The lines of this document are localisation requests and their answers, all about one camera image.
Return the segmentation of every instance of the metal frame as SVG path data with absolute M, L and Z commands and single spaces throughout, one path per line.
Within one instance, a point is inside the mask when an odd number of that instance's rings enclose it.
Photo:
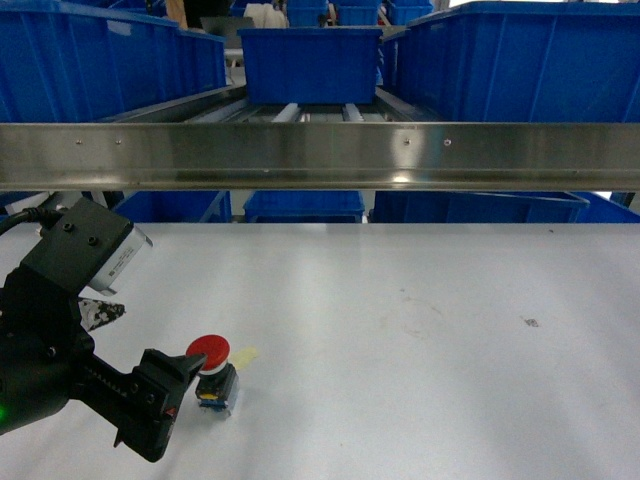
M 0 124 L 0 189 L 640 189 L 640 124 L 149 123 L 244 94 L 223 89 L 120 123 Z M 428 116 L 378 102 L 392 119 Z

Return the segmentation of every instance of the white table surface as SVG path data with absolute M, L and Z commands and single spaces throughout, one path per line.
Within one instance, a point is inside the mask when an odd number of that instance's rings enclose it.
M 71 401 L 0 437 L 0 478 L 640 475 L 637 226 L 143 229 L 153 255 L 96 352 L 128 372 L 209 333 L 255 347 L 234 415 L 192 386 L 150 464 Z M 3 277 L 36 241 L 0 238 Z

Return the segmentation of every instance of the red button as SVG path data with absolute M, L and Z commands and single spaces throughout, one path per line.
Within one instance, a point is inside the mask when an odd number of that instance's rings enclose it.
M 207 361 L 202 367 L 202 370 L 206 372 L 222 365 L 229 358 L 230 351 L 229 342 L 224 337 L 220 335 L 205 335 L 191 342 L 191 345 L 187 348 L 187 355 L 206 354 Z

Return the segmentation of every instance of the blue plastic bin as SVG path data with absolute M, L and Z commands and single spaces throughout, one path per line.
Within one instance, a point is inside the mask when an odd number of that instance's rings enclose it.
M 232 17 L 244 17 L 244 11 L 247 7 L 236 7 L 235 4 L 229 8 L 229 14 Z
M 39 194 L 40 192 L 1 192 L 0 209 L 4 209 L 7 205 L 11 205 L 12 203 L 16 203 Z
M 117 2 L 109 5 L 107 8 L 122 10 L 130 13 L 138 13 L 141 15 L 149 14 L 149 12 L 147 12 L 147 4 L 145 0 L 118 0 Z M 153 0 L 151 2 L 151 15 L 155 17 L 167 16 L 167 5 L 165 3 L 165 0 Z
M 273 3 L 273 2 L 272 0 L 235 0 L 235 2 L 233 2 L 233 5 L 235 5 L 236 8 L 246 8 L 246 6 L 249 5 L 250 3 L 265 4 L 265 3 Z
M 398 32 L 384 40 L 383 55 L 387 75 L 390 75 L 385 89 L 398 97 L 413 102 L 417 96 L 417 76 L 415 68 L 415 34 L 411 30 Z
M 433 12 L 433 5 L 407 5 L 389 2 L 389 21 L 392 25 L 406 25 L 416 18 L 424 17 Z
M 640 5 L 474 2 L 409 24 L 417 103 L 454 121 L 640 121 Z
M 379 28 L 239 30 L 252 103 L 371 103 Z
M 320 25 L 320 15 L 327 15 L 327 7 L 287 8 L 287 18 L 291 27 L 317 27 Z
M 86 5 L 87 7 L 108 8 L 114 0 L 61 0 L 67 3 L 76 3 L 78 5 Z
M 376 192 L 377 223 L 573 223 L 589 202 L 571 193 Z
M 382 4 L 381 0 L 335 0 L 331 3 L 338 5 L 340 7 L 376 7 L 380 8 Z
M 287 11 L 289 8 L 328 8 L 327 0 L 287 0 Z
M 340 5 L 338 8 L 338 23 L 342 26 L 377 25 L 378 7 L 348 7 Z
M 73 3 L 0 3 L 0 122 L 82 122 L 179 97 L 176 31 Z
M 407 31 L 398 32 L 382 40 L 380 47 L 382 51 L 382 85 L 390 91 L 395 92 L 398 85 L 398 62 L 400 55 L 400 43 L 403 41 Z
M 431 7 L 433 10 L 433 4 L 429 0 L 395 0 L 393 3 L 396 7 Z
M 137 192 L 114 211 L 132 222 L 227 223 L 231 197 L 228 191 Z
M 183 95 L 194 95 L 227 85 L 223 37 L 179 30 L 177 39 Z
M 258 191 L 244 204 L 248 223 L 361 223 L 360 192 Z
M 587 200 L 589 208 L 580 211 L 577 223 L 640 223 L 640 215 L 591 192 L 575 192 Z

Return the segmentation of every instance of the stainless steel rail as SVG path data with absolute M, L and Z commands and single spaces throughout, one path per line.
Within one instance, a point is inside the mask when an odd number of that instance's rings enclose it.
M 225 90 L 121 123 L 0 124 L 0 189 L 640 190 L 640 124 L 149 123 L 244 95 Z M 396 100 L 378 98 L 390 120 L 423 115 Z

